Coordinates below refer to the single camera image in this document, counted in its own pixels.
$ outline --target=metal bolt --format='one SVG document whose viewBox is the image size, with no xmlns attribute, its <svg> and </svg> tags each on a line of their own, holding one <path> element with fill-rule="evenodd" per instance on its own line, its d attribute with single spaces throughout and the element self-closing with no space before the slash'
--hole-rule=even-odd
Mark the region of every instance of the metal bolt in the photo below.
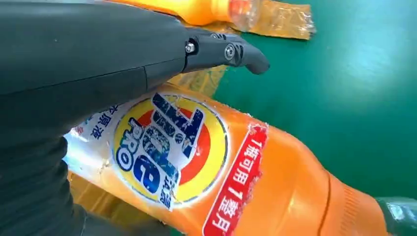
<svg viewBox="0 0 417 236">
<path fill-rule="evenodd" d="M 185 51 L 187 53 L 192 53 L 195 51 L 195 45 L 193 43 L 188 42 L 187 45 L 185 46 Z"/>
<path fill-rule="evenodd" d="M 224 57 L 226 60 L 231 60 L 235 55 L 235 47 L 232 44 L 228 44 L 224 49 Z"/>
</svg>

